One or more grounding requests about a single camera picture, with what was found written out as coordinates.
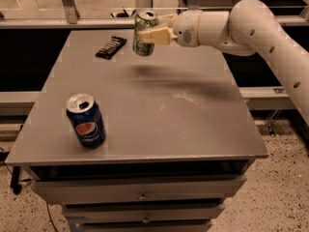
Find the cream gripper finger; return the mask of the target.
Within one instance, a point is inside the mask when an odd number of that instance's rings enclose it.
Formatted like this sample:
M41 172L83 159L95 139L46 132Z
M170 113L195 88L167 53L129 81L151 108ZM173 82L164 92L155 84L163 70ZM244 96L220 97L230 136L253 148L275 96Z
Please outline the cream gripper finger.
M164 14L160 15L158 19L159 24L167 24L167 25L172 25L175 18L177 17L177 14Z
M174 31L168 27L142 30L138 33L138 36L145 44L161 45L168 45L178 37Z

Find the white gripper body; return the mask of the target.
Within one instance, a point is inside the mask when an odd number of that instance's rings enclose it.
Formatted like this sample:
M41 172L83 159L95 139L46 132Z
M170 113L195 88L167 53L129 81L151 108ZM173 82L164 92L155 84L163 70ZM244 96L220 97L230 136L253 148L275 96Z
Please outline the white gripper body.
M173 30L177 44L184 47L196 47L198 43L198 24L201 10L188 10L176 16Z

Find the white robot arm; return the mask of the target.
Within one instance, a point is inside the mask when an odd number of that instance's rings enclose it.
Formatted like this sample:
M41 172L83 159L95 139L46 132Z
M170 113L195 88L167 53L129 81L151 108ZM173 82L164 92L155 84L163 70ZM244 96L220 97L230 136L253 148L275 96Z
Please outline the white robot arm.
M309 52L282 28L259 0L241 0L231 11L188 10L163 15L155 27L138 32L145 44L211 46L221 52L259 54L309 124Z

